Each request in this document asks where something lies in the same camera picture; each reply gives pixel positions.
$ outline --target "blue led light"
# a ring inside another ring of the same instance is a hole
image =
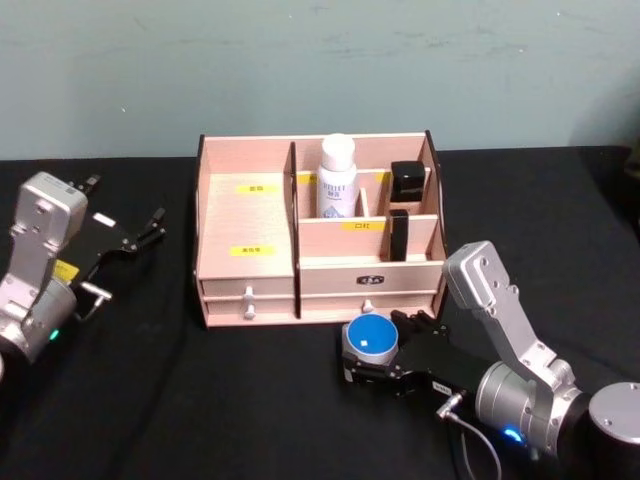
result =
[[[522,443],[522,435],[516,432],[513,428],[505,428],[502,433],[504,433],[507,437],[515,440],[518,443]]]

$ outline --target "yellow label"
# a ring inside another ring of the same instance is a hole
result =
[[[232,257],[262,257],[275,255],[276,248],[273,245],[245,245],[242,247],[231,247]]]
[[[376,182],[382,183],[391,178],[391,172],[376,173]]]
[[[76,275],[80,269],[71,265],[70,263],[63,262],[62,260],[56,261],[53,274],[65,283],[70,283],[76,278]]]
[[[383,232],[385,222],[345,222],[342,224],[343,230]]]
[[[277,185],[238,185],[236,193],[278,193]]]
[[[315,173],[299,173],[298,185],[309,185],[310,183],[317,183],[318,176]]]

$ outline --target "black cylinder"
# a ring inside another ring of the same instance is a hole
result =
[[[589,404],[589,455],[596,479],[640,479],[640,385],[616,383]]]
[[[592,428],[589,418],[591,396],[581,393],[571,403],[562,421],[558,435],[558,462],[563,478],[567,480],[595,480],[595,471],[590,446],[589,430]]]

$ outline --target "blue object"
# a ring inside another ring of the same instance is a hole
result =
[[[377,313],[356,317],[347,327],[353,348],[366,355],[380,355],[398,343],[398,330],[391,320]]]
[[[507,437],[515,440],[517,443],[522,443],[522,435],[520,435],[513,428],[505,428],[502,433],[504,433]]]

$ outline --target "drawer front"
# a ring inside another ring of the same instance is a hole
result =
[[[375,265],[302,267],[303,296],[309,294],[367,294],[437,291],[442,262],[378,263]]]
[[[251,314],[248,314],[250,305],[253,305],[252,314],[255,315],[254,318],[251,318]],[[261,314],[281,313],[288,315],[295,313],[295,298],[293,295],[287,297],[255,297],[252,301],[244,300],[241,297],[210,298],[207,299],[207,309],[209,314],[213,316],[238,315],[238,318],[244,318],[247,321],[260,320]]]
[[[205,297],[242,296],[247,287],[254,295],[293,295],[293,277],[202,280]]]
[[[406,293],[393,295],[303,295],[302,314],[316,310],[356,310],[362,313],[361,309],[366,300],[371,302],[374,309],[397,308],[406,310],[407,313],[415,313],[419,309],[430,308],[435,294],[429,293]]]

